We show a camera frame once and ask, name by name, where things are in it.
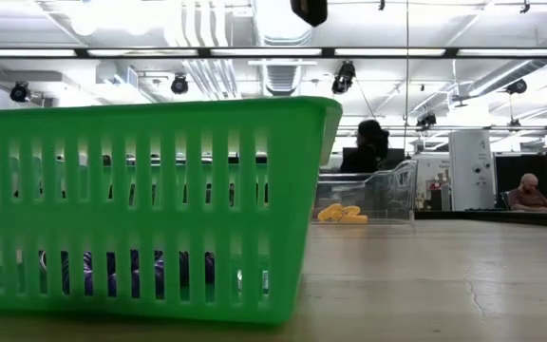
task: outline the person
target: person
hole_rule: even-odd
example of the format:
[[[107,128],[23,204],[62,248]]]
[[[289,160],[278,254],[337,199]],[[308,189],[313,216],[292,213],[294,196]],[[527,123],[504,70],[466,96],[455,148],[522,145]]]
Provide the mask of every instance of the person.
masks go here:
[[[375,120],[366,120],[358,125],[356,144],[358,148],[343,157],[339,172],[373,173],[379,162],[387,156],[389,132]]]
[[[538,178],[534,174],[525,174],[520,186],[510,191],[508,202],[514,211],[547,212],[547,199],[537,189]]]

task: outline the yellow object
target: yellow object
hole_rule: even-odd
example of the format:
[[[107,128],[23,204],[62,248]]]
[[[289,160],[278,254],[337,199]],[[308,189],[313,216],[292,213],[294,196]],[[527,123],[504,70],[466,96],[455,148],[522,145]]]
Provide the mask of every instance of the yellow object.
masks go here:
[[[367,223],[368,217],[360,214],[360,207],[351,205],[344,207],[340,203],[334,203],[318,213],[318,220],[325,222],[331,220],[341,223]]]

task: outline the dark hair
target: dark hair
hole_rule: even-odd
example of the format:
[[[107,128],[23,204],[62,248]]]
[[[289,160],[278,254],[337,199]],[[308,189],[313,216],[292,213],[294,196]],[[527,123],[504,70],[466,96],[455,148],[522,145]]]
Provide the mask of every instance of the dark hair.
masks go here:
[[[380,159],[387,157],[389,132],[382,129],[375,120],[366,120],[358,125],[358,134],[365,139],[365,144],[375,148]]]

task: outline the woman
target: woman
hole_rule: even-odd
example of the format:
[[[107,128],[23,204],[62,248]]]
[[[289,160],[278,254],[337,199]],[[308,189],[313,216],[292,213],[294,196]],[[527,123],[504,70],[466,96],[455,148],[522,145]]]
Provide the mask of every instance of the woman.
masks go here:
[[[363,121],[358,125],[358,148],[344,156],[341,173],[373,173],[379,162],[387,156],[387,137],[389,132],[381,129],[374,120]]]

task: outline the wooden table surface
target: wooden table surface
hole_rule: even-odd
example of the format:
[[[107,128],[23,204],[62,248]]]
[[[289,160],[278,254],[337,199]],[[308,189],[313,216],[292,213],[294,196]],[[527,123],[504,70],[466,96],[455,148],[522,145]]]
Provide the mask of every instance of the wooden table surface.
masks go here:
[[[547,228],[313,226],[297,309],[265,329],[0,316],[0,341],[547,342]]]

